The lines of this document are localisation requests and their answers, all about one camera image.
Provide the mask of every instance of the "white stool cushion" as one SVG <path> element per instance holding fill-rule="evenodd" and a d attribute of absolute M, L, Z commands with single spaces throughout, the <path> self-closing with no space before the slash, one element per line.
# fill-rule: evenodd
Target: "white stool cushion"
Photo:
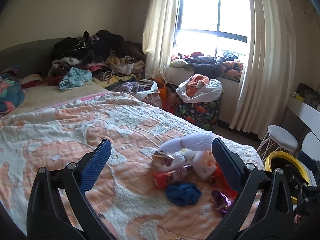
<path fill-rule="evenodd" d="M 281 148 L 293 152 L 298 148 L 298 142 L 287 130 L 276 126 L 268 126 L 270 138 L 274 140 Z"/>

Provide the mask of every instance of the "floral pillow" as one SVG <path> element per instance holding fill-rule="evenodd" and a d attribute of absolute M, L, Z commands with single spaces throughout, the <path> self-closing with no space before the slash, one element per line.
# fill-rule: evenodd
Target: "floral pillow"
<path fill-rule="evenodd" d="M 8 113 L 19 106 L 25 97 L 21 85 L 10 79 L 0 81 L 0 114 Z"/>

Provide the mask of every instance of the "light blue cloth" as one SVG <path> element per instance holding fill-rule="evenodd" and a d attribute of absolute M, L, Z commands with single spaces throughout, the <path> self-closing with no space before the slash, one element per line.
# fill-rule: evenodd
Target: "light blue cloth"
<path fill-rule="evenodd" d="M 75 87 L 81 87 L 85 82 L 91 80 L 91 71 L 72 67 L 60 82 L 59 87 L 61 91 L 67 91 Z"/>

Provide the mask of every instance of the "white plush toy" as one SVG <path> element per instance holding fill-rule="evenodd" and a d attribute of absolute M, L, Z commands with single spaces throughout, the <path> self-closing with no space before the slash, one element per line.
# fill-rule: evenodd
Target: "white plush toy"
<path fill-rule="evenodd" d="M 217 169 L 216 161 L 211 152 L 214 134 L 204 131 L 187 135 L 182 138 L 171 139 L 159 147 L 159 151 L 173 154 L 185 149 L 182 155 L 176 155 L 177 161 L 173 161 L 169 169 L 182 166 L 186 161 L 191 162 L 199 178 L 205 180 Z"/>

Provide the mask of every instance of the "window frame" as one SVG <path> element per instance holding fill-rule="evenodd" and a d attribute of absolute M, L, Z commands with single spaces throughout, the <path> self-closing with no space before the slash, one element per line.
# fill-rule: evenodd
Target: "window frame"
<path fill-rule="evenodd" d="M 176 17 L 176 25 L 175 25 L 175 30 L 174 30 L 173 46 L 176 46 L 177 34 L 180 31 L 196 32 L 196 33 L 207 33 L 207 34 L 216 35 L 218 37 L 218 39 L 219 39 L 219 37 L 223 37 L 223 38 L 229 38 L 229 39 L 233 39 L 233 40 L 237 40 L 237 41 L 247 42 L 248 41 L 248 37 L 246 37 L 246 36 L 242 36 L 242 35 L 239 35 L 239 34 L 233 34 L 233 33 L 226 33 L 226 32 L 221 32 L 220 31 L 220 7 L 221 7 L 221 0 L 219 0 L 219 3 L 218 3 L 217 31 L 182 29 L 181 25 L 182 25 L 182 14 L 183 14 L 183 0 L 179 0 L 177 17 Z"/>

